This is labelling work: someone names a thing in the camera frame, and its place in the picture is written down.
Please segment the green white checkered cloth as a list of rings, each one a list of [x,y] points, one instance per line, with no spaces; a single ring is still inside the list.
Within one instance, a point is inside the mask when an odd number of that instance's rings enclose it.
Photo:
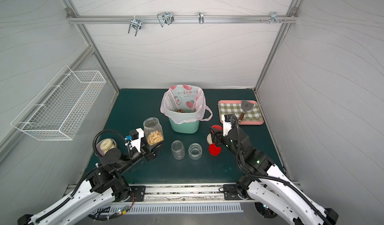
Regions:
[[[241,108],[241,102],[224,103],[223,101],[220,101],[218,103],[218,108],[219,108],[220,117],[226,114],[234,114],[239,118],[241,113],[243,112],[243,109]],[[262,113],[260,111],[258,104],[256,103],[250,111],[245,113],[243,121],[244,122],[261,122],[262,119],[263,119]]]

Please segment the grey bowl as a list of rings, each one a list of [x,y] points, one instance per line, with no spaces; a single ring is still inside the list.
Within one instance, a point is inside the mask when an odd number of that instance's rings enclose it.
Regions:
[[[104,156],[106,154],[107,151],[113,149],[113,148],[116,148],[117,147],[117,144],[116,144],[116,141],[114,139],[111,139],[111,138],[107,138],[107,139],[103,139],[102,141],[100,141],[98,144],[97,144],[97,150],[98,152]]]

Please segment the red jar lid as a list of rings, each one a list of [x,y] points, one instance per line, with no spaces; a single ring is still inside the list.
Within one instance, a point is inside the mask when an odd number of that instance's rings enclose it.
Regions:
[[[209,153],[212,155],[212,156],[217,156],[221,153],[222,151],[222,148],[221,147],[218,147],[216,146],[215,143],[211,144],[209,146]]]
[[[213,125],[212,128],[216,129],[216,130],[219,130],[219,131],[223,131],[223,127],[220,126],[220,125]]]

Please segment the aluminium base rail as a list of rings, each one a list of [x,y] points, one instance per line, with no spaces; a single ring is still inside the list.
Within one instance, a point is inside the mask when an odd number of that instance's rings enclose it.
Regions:
[[[130,187],[135,192],[135,204],[256,202],[252,199],[241,199],[235,193],[225,192],[224,186],[231,189],[234,185],[234,183],[131,184]]]

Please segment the pink white plastic bin bag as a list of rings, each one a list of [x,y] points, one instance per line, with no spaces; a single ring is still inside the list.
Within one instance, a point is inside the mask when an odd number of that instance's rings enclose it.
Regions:
[[[176,124],[210,121],[213,117],[203,89],[193,85],[174,85],[168,89],[163,95],[160,111]]]

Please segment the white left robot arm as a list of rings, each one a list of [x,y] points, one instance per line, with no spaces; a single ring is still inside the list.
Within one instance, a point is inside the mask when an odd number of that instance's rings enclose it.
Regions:
[[[99,138],[104,133],[114,133],[114,130],[102,130],[93,139],[93,150],[99,158],[99,163],[91,171],[87,172],[75,188],[62,197],[52,206],[34,215],[23,215],[17,221],[19,225],[73,225],[85,217],[96,221],[109,221],[119,218],[133,206],[123,207],[117,212],[104,218],[100,214],[92,215],[92,212],[112,202],[141,201],[142,191],[136,191],[127,183],[123,174],[139,161],[154,160],[164,140],[151,145],[145,137],[144,131],[139,128],[122,137],[127,147],[127,153],[123,153],[118,147],[114,147],[100,153]]]

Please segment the metal hook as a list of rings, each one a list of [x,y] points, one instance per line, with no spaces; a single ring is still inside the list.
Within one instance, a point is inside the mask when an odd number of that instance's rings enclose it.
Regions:
[[[276,12],[272,12],[270,18],[268,19],[260,19],[261,23],[269,23],[269,24],[274,24],[274,23],[286,23],[287,21],[285,19],[279,19],[278,15]]]
[[[161,27],[164,27],[165,24],[170,25],[175,20],[173,14],[171,12],[160,12],[157,14],[157,19],[158,19]]]
[[[198,12],[198,21],[199,21],[199,24],[204,23],[204,14],[202,12]]]
[[[130,21],[128,33],[130,33],[131,31],[134,31],[135,36],[137,36],[139,30],[141,29],[142,29],[142,22],[139,19],[134,18]]]

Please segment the mint green trash bin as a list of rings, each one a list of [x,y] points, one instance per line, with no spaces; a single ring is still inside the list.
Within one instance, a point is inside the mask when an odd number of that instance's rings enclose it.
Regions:
[[[194,134],[198,131],[200,121],[195,122],[189,122],[189,123],[182,123],[182,124],[176,124],[171,118],[169,118],[171,128],[177,132],[182,134]]]

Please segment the aluminium crossbar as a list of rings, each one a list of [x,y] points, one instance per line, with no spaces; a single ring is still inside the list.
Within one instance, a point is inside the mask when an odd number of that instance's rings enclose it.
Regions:
[[[260,19],[268,19],[271,15],[206,15],[203,24],[246,24],[261,23]],[[159,24],[156,15],[143,16],[75,16],[68,17],[70,24],[129,24],[132,19],[139,19],[142,24]],[[174,15],[173,24],[199,24],[198,15]],[[296,16],[278,15],[286,23],[298,21]]]

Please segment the cream round buns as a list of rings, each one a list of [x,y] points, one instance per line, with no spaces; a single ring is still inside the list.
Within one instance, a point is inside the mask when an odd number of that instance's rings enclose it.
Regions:
[[[105,154],[106,152],[114,148],[116,148],[116,143],[113,139],[110,139],[110,138],[104,139],[100,144],[100,149],[103,152],[103,154]]]

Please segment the beige jar lid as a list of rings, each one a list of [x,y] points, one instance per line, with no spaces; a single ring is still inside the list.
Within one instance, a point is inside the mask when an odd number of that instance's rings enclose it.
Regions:
[[[207,136],[207,142],[208,142],[209,145],[211,145],[213,143],[211,134],[209,134]]]

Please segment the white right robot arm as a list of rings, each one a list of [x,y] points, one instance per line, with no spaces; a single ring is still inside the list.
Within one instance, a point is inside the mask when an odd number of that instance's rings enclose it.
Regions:
[[[225,115],[223,127],[210,128],[213,145],[225,147],[243,172],[235,189],[243,200],[254,200],[263,217],[279,216],[290,225],[335,225],[338,213],[305,195],[240,128],[238,118]]]

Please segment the pink plastic tray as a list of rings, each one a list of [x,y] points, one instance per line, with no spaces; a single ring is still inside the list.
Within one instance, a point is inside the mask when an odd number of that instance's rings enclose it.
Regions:
[[[231,103],[231,102],[242,102],[241,100],[220,100],[220,101],[223,101],[224,103]],[[250,102],[252,102],[252,103],[254,103],[254,104],[256,104],[257,102],[256,101],[254,101],[254,100],[247,100],[247,101],[250,101]],[[262,125],[264,123],[264,119],[262,119],[262,121],[261,122],[244,122],[244,121],[242,121],[242,123],[240,124],[240,125]]]

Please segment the glass peanut jar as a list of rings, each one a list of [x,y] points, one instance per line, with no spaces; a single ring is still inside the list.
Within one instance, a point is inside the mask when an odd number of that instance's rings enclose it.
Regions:
[[[189,152],[189,157],[192,160],[199,160],[202,156],[203,149],[200,144],[193,143],[189,146],[188,152]]]

